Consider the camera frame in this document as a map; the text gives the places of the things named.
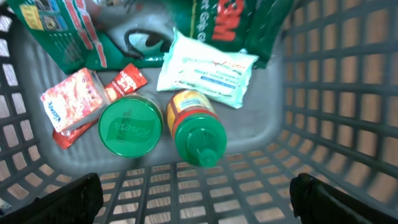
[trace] knorr jar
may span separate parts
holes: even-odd
[[[208,98],[195,90],[174,95],[167,124],[180,156],[198,166],[215,166],[226,149],[226,133]]]
[[[98,123],[104,145],[124,157],[140,157],[148,153],[159,141],[162,129],[162,112],[153,97],[137,93],[110,104]]]

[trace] basket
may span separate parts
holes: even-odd
[[[57,147],[38,100],[66,76],[3,6],[0,198],[16,210],[97,172],[95,223],[300,223],[289,182],[306,172],[398,218],[397,12],[396,0],[297,1],[279,72],[255,71],[239,110],[215,103],[230,142],[217,167],[202,169],[179,162],[167,130],[135,160],[101,150],[95,127]],[[154,90],[159,70],[142,72]]]

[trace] green lid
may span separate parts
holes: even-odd
[[[162,121],[153,102],[137,95],[125,96],[104,110],[98,131],[110,151],[124,157],[140,157],[159,141]]]
[[[175,133],[175,144],[180,156],[199,166],[217,165],[226,149],[223,125],[208,114],[195,114],[184,119]]]

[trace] red wrapper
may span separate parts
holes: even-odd
[[[116,75],[111,83],[105,86],[105,90],[109,96],[109,99],[111,99],[111,101],[115,101],[126,94],[136,91],[146,83],[147,80],[138,70],[138,68],[136,68],[133,64],[129,64],[126,68],[121,70],[118,75]],[[58,133],[53,130],[52,137],[62,149],[67,149],[97,121],[98,119],[90,123],[86,123],[73,131]]]

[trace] snack wrapper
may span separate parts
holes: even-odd
[[[134,65],[129,64],[126,68],[120,71],[118,75],[116,75],[111,83],[105,86],[105,92],[110,101],[115,101],[126,94],[136,91],[146,83],[147,80],[142,73]],[[58,133],[54,129],[52,137],[61,148],[67,149],[97,121],[98,119],[86,123],[73,131]]]
[[[40,99],[56,132],[93,121],[110,103],[97,74],[87,68],[48,89]]]

